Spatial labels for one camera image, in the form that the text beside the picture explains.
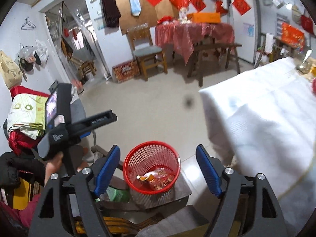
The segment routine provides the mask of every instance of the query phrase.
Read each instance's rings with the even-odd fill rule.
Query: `white refrigerator door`
[[[237,48],[238,57],[254,63],[255,52],[257,50],[257,24],[256,24],[256,1],[245,0],[251,7],[244,15],[241,15],[236,7],[231,4],[233,13],[233,28],[235,30],[235,42],[242,44],[242,47]]]

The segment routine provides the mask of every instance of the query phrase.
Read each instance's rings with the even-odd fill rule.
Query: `screw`
[[[51,175],[51,179],[55,180],[55,179],[57,179],[57,178],[58,178],[58,174],[55,173],[55,174],[52,174],[52,175]]]
[[[87,174],[89,174],[91,172],[91,169],[89,169],[88,167],[86,167],[86,168],[84,168],[83,170],[82,170],[82,173],[84,174],[84,175],[87,175]]]
[[[232,173],[234,173],[234,170],[230,167],[225,168],[225,173],[231,175]]]
[[[258,174],[257,177],[260,179],[260,180],[264,180],[265,179],[265,175],[264,174]]]

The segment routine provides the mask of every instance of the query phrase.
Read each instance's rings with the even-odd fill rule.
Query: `blue gripper pad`
[[[101,168],[99,174],[95,177],[95,189],[94,194],[100,197],[101,194],[106,192],[107,187],[110,184],[114,171],[119,164],[121,152],[118,146],[114,145],[107,155],[107,161]]]
[[[223,193],[221,189],[222,180],[211,163],[209,154],[201,144],[197,146],[196,159],[207,183],[207,187],[211,193],[219,198]]]

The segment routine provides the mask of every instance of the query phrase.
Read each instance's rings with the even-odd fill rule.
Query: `floor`
[[[231,61],[225,70],[225,61],[224,57],[219,63],[212,58],[203,62],[211,65],[203,87],[236,75],[235,62]],[[244,61],[240,61],[240,65],[241,72],[253,68]],[[174,147],[181,158],[181,170],[190,181],[192,195],[188,204],[211,220],[218,200],[207,189],[195,159],[195,149],[202,144],[210,156],[215,156],[215,152],[207,137],[198,81],[194,76],[188,79],[187,70],[184,61],[179,59],[175,66],[169,65],[168,74],[164,74],[162,68],[151,69],[148,82],[141,77],[121,84],[102,82],[84,91],[80,98],[87,116],[109,109],[117,115],[117,122],[96,130],[97,144],[106,150],[118,145],[122,161],[132,148],[145,141],[164,141]],[[119,170],[115,175],[122,177]],[[173,213],[181,205],[174,204],[167,210]]]

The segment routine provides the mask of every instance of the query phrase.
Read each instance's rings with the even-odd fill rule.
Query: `pink plastic tablecloth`
[[[194,43],[200,42],[204,36],[216,39],[216,42],[233,43],[233,27],[226,23],[207,24],[179,22],[158,25],[155,30],[156,45],[164,47],[166,44],[173,44],[174,50],[183,56],[187,64],[194,50]]]

